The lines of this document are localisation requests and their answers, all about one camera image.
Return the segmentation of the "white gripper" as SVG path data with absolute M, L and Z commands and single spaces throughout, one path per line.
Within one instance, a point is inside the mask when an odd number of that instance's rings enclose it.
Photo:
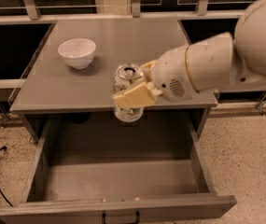
M 188 100 L 195 96 L 186 68 L 187 46 L 166 51 L 155 61 L 141 68 L 151 73 L 152 82 L 141 82 L 132 88 L 115 93 L 112 100 L 119 108 L 139 108 L 154 105 L 159 96 L 171 102 Z

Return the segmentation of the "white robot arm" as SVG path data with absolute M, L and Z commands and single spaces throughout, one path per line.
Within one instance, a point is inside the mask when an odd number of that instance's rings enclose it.
M 166 51 L 141 66 L 144 80 L 113 94 L 119 108 L 179 102 L 212 91 L 252 91 L 266 86 L 266 0 L 240 16 L 235 30 Z

